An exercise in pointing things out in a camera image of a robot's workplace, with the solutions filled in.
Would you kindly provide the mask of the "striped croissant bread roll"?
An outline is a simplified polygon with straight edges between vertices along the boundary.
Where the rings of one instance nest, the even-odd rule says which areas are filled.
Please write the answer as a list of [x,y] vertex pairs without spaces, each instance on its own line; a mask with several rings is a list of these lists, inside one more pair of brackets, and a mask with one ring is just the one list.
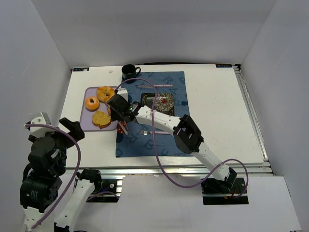
[[111,108],[110,108],[110,106],[108,104],[106,104],[106,107],[107,107],[107,111],[108,111],[109,116],[111,116]]

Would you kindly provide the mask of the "metal tongs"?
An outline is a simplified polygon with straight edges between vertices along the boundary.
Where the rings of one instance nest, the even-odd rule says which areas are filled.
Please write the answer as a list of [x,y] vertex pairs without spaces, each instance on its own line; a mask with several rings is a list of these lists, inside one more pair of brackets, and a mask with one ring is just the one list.
[[112,122],[116,121],[117,122],[117,133],[121,135],[128,135],[129,134],[129,129],[127,126],[127,123],[125,121],[121,121],[120,117],[118,114],[111,108],[111,119]]

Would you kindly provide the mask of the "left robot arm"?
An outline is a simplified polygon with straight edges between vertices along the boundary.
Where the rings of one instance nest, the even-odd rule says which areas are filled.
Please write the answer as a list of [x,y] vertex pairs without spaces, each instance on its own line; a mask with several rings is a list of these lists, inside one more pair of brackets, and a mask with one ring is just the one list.
[[67,118],[59,123],[68,133],[51,125],[44,114],[27,122],[31,151],[23,172],[20,204],[24,209],[27,232],[72,232],[87,199],[102,188],[101,173],[94,169],[79,172],[80,163],[61,194],[62,176],[66,172],[67,150],[76,146],[85,134],[80,122]]

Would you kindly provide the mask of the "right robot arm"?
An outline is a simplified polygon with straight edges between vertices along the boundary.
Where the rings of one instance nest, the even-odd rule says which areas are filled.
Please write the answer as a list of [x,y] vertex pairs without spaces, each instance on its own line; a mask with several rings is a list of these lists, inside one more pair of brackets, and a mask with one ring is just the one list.
[[210,150],[202,133],[189,115],[169,116],[140,103],[129,103],[124,97],[115,94],[108,100],[112,120],[135,122],[154,126],[173,136],[176,147],[183,153],[191,154],[212,172],[214,187],[222,193],[232,193],[237,173]]

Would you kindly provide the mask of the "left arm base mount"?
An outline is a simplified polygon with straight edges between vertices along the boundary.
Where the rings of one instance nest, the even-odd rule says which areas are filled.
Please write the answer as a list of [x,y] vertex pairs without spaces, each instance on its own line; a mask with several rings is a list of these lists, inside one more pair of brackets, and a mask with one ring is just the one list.
[[90,183],[94,183],[95,189],[86,199],[87,203],[117,203],[119,196],[116,193],[117,180],[116,179],[104,179],[101,172],[95,169],[84,169],[81,172],[77,172],[74,188],[77,187],[78,181],[88,180]]

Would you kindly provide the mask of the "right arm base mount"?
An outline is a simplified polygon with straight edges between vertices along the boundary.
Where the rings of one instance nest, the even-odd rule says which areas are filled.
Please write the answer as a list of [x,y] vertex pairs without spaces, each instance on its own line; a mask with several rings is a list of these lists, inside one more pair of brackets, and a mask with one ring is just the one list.
[[244,178],[237,178],[232,188],[221,186],[214,178],[205,180],[202,184],[204,205],[245,205],[249,204]]

